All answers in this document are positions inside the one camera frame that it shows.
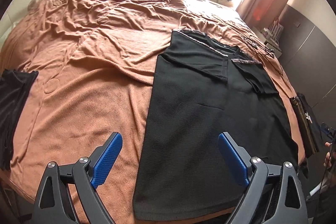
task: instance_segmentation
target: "metal screw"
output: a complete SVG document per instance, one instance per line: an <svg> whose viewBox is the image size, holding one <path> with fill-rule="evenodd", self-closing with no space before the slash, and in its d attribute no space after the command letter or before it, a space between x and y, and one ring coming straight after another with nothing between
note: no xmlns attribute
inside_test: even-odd
<svg viewBox="0 0 336 224"><path fill-rule="evenodd" d="M252 162L255 163L255 164L258 164L258 163L261 162L261 159L258 158L258 157L253 157L253 158L252 158Z"/></svg>
<svg viewBox="0 0 336 224"><path fill-rule="evenodd" d="M79 162L80 162L81 164L85 164L85 163L88 162L88 160L89 160L88 157L81 157L81 158L79 159Z"/></svg>
<svg viewBox="0 0 336 224"><path fill-rule="evenodd" d="M293 165L289 161L285 161L285 166L287 168L292 168L293 167Z"/></svg>
<svg viewBox="0 0 336 224"><path fill-rule="evenodd" d="M53 168L56 165L54 161L48 163L48 168Z"/></svg>

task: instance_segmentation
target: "cable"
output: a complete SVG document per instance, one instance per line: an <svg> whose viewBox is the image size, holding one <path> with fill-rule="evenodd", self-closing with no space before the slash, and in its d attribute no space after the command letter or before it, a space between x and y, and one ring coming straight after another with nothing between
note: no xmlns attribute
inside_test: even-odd
<svg viewBox="0 0 336 224"><path fill-rule="evenodd" d="M258 54L258 55L262 55L262 56L270 56L270 57L274 58L274 56L271 56L271 55L270 55L271 50L269 50L266 46L264 46L264 49L262 49L262 50L264 50L264 51L266 52L265 54L263 54L263 53L261 53L261 52L257 52L257 51L255 50L255 47L254 47L253 45L255 45L256 47L258 47L258 46L260 47L260 45L259 45L258 42L256 42L255 40L251 39L252 36L253 36L252 34L250 34L249 37L245 37L245 36L242 36L242 35L241 35L241 38L242 38L243 42L245 43L245 45L248 46L248 48L249 48L251 51L253 51L254 53L256 53L256 54ZM279 73L279 74L281 75L281 77L283 77L283 75L284 75L284 70L283 70L282 66L280 65L280 68L281 68L281 72L280 72L280 71L278 71L277 68L275 68L275 67L273 66L273 64L272 64L267 58L266 58L266 60L271 64L271 66L276 70L276 72Z"/></svg>

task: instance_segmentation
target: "bed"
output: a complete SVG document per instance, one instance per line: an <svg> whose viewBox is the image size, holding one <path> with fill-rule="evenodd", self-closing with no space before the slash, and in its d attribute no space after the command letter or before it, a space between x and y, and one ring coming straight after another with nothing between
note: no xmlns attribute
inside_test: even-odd
<svg viewBox="0 0 336 224"><path fill-rule="evenodd" d="M29 202L48 162L73 163L117 131L123 148L97 191L116 223L144 223L134 219L132 196L156 58L169 45L172 29L207 33L262 62L283 100L303 161L289 101L295 91L276 58L243 42L242 36L252 37L262 45L234 10L209 0L27 0L15 13L11 7L0 22L0 71L38 70L39 76L14 134L11 171L0 170L0 178ZM74 187L71 193L87 223Z"/></svg>

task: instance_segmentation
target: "white wall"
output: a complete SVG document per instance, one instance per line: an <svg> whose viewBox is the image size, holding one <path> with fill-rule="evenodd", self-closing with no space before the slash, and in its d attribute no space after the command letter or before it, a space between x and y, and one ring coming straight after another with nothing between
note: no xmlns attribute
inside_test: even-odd
<svg viewBox="0 0 336 224"><path fill-rule="evenodd" d="M287 4L313 22L336 46L336 15L326 0L288 0Z"/></svg>

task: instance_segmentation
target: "folded clothing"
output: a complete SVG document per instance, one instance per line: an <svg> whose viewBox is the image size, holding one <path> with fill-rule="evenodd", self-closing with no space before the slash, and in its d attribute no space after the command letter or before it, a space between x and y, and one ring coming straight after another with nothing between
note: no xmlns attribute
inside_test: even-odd
<svg viewBox="0 0 336 224"><path fill-rule="evenodd" d="M0 78L0 168L10 169L17 122L38 75L5 69Z"/></svg>
<svg viewBox="0 0 336 224"><path fill-rule="evenodd" d="M299 124L306 157L309 158L319 152L322 146L319 124L303 94L298 93L297 96L290 98L290 102Z"/></svg>

